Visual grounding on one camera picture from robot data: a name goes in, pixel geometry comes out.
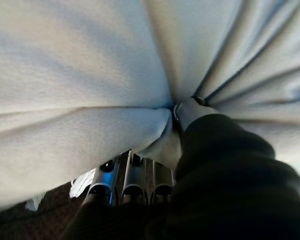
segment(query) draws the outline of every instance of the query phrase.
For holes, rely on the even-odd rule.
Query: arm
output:
[[[149,239],[300,239],[300,177],[265,140],[209,114],[181,145],[173,210],[148,226]]]

